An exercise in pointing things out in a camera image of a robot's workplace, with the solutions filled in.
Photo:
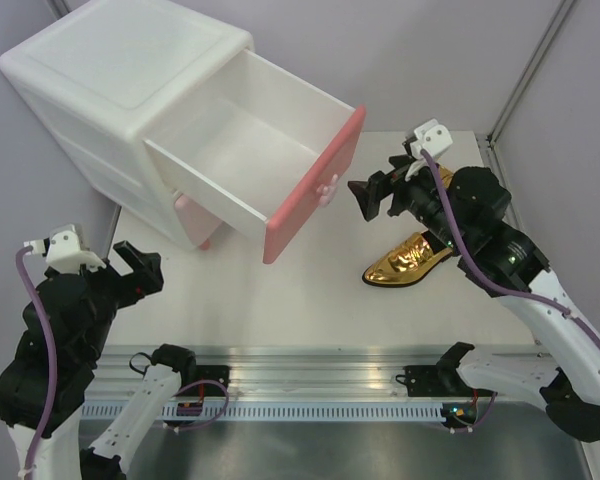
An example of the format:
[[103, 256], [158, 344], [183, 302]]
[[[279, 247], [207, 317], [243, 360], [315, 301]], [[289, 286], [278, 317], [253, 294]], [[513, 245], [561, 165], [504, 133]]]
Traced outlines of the aluminium corner frame post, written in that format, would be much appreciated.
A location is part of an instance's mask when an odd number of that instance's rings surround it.
[[550, 50], [558, 40], [566, 23], [578, 6], [578, 0], [561, 0], [545, 27], [539, 41], [526, 62], [516, 84], [502, 107], [493, 127], [485, 136], [484, 142], [493, 149], [509, 124], [511, 117], [526, 95], [536, 75], [547, 59]]

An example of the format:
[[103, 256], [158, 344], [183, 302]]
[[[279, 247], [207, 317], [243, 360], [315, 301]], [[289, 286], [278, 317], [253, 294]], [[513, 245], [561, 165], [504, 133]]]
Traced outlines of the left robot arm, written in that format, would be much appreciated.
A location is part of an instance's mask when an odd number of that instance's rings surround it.
[[164, 278], [159, 253], [121, 241], [114, 250], [130, 267], [128, 274], [102, 259], [95, 269], [80, 262], [70, 273], [49, 267], [44, 281], [33, 284], [25, 256], [49, 256], [54, 246], [45, 239], [16, 254], [30, 302], [14, 359], [0, 375], [0, 418], [16, 446], [22, 479], [124, 479], [163, 405], [196, 389], [195, 355], [170, 344], [156, 349], [124, 410], [99, 439], [80, 448], [85, 392], [113, 320], [120, 310], [161, 292]]

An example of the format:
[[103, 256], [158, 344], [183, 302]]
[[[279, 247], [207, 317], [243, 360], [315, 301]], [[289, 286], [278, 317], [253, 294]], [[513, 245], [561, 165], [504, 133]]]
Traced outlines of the gold loafer near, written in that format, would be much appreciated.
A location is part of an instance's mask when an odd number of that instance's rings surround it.
[[370, 265], [362, 281], [378, 288], [411, 287], [453, 254], [430, 231], [416, 232]]

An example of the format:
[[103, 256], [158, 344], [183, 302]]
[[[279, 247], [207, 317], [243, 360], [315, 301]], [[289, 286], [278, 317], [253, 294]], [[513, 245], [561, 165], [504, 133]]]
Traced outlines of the dark pink drawer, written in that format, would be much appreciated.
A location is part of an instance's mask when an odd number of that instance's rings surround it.
[[244, 50], [188, 91], [144, 143], [175, 200], [188, 196], [254, 240], [271, 264], [334, 197], [365, 116]]

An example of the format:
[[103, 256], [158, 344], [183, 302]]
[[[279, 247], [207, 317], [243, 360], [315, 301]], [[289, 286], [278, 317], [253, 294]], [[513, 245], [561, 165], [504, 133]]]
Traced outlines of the gold loafer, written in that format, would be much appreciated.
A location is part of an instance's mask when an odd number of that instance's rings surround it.
[[454, 172], [452, 170], [446, 168], [445, 166], [439, 164], [438, 165], [438, 173], [440, 175], [444, 189], [446, 191], [452, 191], [453, 190], [452, 182], [453, 182]]
[[453, 254], [430, 231], [416, 232], [370, 265], [362, 281], [378, 288], [411, 287]]

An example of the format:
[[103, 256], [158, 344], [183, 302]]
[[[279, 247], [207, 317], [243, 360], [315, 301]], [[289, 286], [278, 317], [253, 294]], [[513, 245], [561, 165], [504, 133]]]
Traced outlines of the light pink drawer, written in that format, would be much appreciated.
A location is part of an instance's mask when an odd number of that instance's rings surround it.
[[175, 200], [174, 209], [189, 241], [200, 250], [208, 250], [211, 235], [223, 221], [184, 194]]

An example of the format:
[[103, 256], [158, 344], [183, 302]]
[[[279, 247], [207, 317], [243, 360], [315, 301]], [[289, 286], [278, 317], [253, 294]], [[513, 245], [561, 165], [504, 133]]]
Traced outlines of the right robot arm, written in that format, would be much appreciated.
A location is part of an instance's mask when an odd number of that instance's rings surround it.
[[486, 167], [450, 171], [390, 158], [391, 170], [351, 181], [365, 220], [382, 201], [389, 215], [412, 214], [422, 230], [412, 234], [363, 273], [373, 287], [411, 287], [442, 262], [456, 258], [466, 278], [515, 314], [549, 351], [554, 366], [530, 371], [496, 360], [459, 342], [436, 365], [439, 388], [467, 389], [517, 398], [544, 411], [563, 432], [600, 441], [600, 335], [570, 300], [547, 257], [522, 231], [507, 224], [511, 195]]

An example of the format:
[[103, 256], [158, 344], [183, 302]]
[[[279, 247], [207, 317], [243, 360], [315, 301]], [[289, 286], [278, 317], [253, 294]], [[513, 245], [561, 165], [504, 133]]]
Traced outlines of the gold loafer far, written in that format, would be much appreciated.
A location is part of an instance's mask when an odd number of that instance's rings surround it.
[[452, 182], [453, 182], [454, 172], [452, 170], [446, 168], [445, 166], [439, 164], [438, 165], [438, 173], [440, 175], [444, 189], [446, 191], [452, 191], [453, 190]]

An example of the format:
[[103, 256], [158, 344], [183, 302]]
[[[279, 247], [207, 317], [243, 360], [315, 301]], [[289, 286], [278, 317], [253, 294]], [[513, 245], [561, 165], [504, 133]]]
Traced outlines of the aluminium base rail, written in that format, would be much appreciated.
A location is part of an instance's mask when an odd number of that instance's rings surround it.
[[[128, 367], [137, 352], [156, 346], [105, 347], [86, 392], [88, 400], [126, 400], [141, 384]], [[403, 367], [435, 364], [449, 346], [389, 347], [227, 347], [186, 346], [195, 352], [198, 365], [230, 368], [229, 392], [244, 401], [384, 402], [406, 398], [406, 388], [394, 381]], [[478, 346], [525, 367], [549, 366], [553, 358], [538, 346]]]

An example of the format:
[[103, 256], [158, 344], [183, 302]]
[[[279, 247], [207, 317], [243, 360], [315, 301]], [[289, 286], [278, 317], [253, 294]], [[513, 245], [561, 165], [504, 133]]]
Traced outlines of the white plastic shoe cabinet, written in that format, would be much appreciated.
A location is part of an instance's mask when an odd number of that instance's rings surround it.
[[192, 249], [144, 139], [253, 46], [171, 1], [90, 1], [3, 53], [0, 70], [95, 190]]

